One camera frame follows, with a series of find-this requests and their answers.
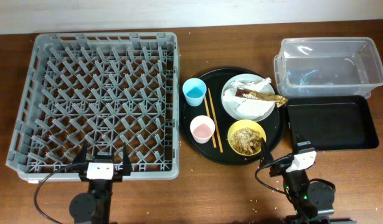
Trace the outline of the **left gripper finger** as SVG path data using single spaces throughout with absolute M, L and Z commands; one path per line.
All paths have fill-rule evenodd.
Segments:
M 130 176 L 132 171 L 132 165 L 130 162 L 130 158 L 128 156 L 128 153 L 126 151 L 126 144 L 123 145 L 123 157 L 122 157 L 122 176 Z
M 75 159 L 71 163 L 73 170 L 82 170 L 87 165 L 87 148 L 88 142 L 85 141 L 80 152 L 75 156 Z

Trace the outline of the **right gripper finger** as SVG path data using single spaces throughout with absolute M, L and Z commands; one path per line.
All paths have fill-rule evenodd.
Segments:
M 264 138 L 260 139 L 261 146 L 261 159 L 260 159 L 260 168 L 264 168 L 265 166 L 269 166 L 273 162 L 273 156 L 269 149 L 267 149 L 267 144 Z
M 295 144 L 297 146 L 303 146 L 305 145 L 306 139 L 300 134 L 300 133 L 295 133 Z

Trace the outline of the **peanut shell food scraps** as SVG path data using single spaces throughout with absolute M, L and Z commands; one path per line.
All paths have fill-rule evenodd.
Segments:
M 230 137 L 230 145 L 233 149 L 245 156 L 255 155 L 261 151 L 261 135 L 250 128 L 236 130 Z

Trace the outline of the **yellow bowl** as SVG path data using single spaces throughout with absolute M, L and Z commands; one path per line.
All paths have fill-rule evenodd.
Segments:
M 260 135 L 261 135 L 261 138 L 264 138 L 265 141 L 267 140 L 267 137 L 266 137 L 264 129 L 258 123 L 254 122 L 252 120 L 243 119 L 243 120 L 236 121 L 229 128 L 228 135 L 227 135 L 227 140 L 229 142 L 229 145 L 230 145 L 230 137 L 231 137 L 231 135 L 236 130 L 242 129 L 242 128 L 250 128 L 250 129 L 252 129 L 252 130 L 254 130 L 256 132 L 259 132 Z

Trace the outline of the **brown gold snack wrapper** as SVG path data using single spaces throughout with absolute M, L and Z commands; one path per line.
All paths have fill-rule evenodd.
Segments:
M 276 103 L 278 108 L 285 105 L 288 102 L 288 99 L 281 95 L 259 93 L 257 91 L 243 89 L 243 88 L 237 88 L 235 95 L 237 97 L 251 99 L 251 100 L 272 101 Z

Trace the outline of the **wooden chopstick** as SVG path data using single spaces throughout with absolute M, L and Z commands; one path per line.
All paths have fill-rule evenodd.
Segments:
M 213 104 L 212 94 L 210 92 L 210 88 L 208 88 L 208 94 L 209 94 L 210 107 L 211 107 L 213 118 L 214 118 L 215 132 L 216 132 L 216 135 L 217 135 L 217 141 L 218 141 L 218 144 L 219 144 L 220 153 L 223 153 L 224 150 L 223 150 L 222 141 L 221 141 L 221 138 L 220 138 L 220 131 L 219 131 L 219 126 L 218 126 L 218 122 L 217 122 L 217 117 L 216 117 L 216 114 L 215 114 L 215 108 L 214 108 L 214 104 Z
M 208 125 L 208 127 L 210 128 L 210 131 L 211 131 L 211 137 L 210 138 L 212 139 L 213 147 L 216 148 L 217 144 L 216 144 L 215 136 L 214 136 L 214 133 L 215 133 L 214 121 L 210 117 L 209 107 L 208 107 L 208 104 L 207 104 L 207 98 L 206 98 L 205 95 L 204 95 L 204 106 L 205 106 L 207 117 L 208 117 L 207 125 Z

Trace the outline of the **pink plastic cup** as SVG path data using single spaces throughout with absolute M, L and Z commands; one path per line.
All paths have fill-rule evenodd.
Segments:
M 210 128 L 207 125 L 208 117 L 196 116 L 190 123 L 190 131 L 194 140 L 199 144 L 207 143 L 211 137 Z

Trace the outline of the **light blue plastic cup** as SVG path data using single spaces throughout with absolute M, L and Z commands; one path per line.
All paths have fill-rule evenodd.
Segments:
M 199 106 L 204 100 L 206 91 L 206 84 L 199 78 L 190 78 L 182 86 L 182 92 L 190 106 Z

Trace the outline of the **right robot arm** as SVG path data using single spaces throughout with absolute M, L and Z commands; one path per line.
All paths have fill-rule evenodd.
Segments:
M 270 177 L 283 178 L 283 190 L 275 189 L 263 181 L 258 182 L 275 192 L 284 194 L 295 209 L 294 215 L 284 219 L 285 223 L 330 223 L 334 213 L 333 203 L 336 192 L 332 182 L 323 179 L 309 179 L 306 170 L 314 165 L 317 150 L 300 134 L 296 135 L 296 147 L 291 154 L 274 160 L 266 142 L 261 139 L 260 167 L 255 173 L 269 168 Z

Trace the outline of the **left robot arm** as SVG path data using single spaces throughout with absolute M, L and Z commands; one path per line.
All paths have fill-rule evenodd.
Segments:
M 93 160 L 87 161 L 87 151 L 85 142 L 71 163 L 80 180 L 88 183 L 88 190 L 72 199 L 69 213 L 75 223 L 109 223 L 113 183 L 122 182 L 124 176 L 131 174 L 131 162 L 125 152 L 119 170 L 115 168 L 112 153 L 95 154 Z

